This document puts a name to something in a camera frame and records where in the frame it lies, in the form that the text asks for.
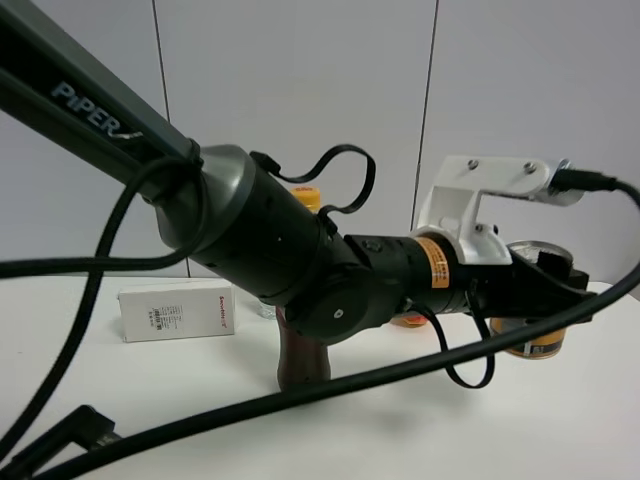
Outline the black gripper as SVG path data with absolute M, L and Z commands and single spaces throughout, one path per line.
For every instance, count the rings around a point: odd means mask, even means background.
M 549 318 L 593 298 L 588 274 L 573 267 L 572 257 L 539 252 L 535 265 L 514 259 L 507 266 L 463 265 L 455 282 L 471 290 L 485 317 Z

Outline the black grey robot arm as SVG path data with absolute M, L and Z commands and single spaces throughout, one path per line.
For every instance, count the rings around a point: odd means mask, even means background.
M 502 248 L 470 258 L 436 227 L 410 237 L 341 235 L 333 206 L 306 210 L 270 157 L 185 137 L 29 1 L 1 5 L 4 112 L 125 185 L 156 212 L 171 254 L 15 261 L 5 278 L 162 269 L 190 258 L 325 344 L 408 311 L 584 321 L 591 294 Z

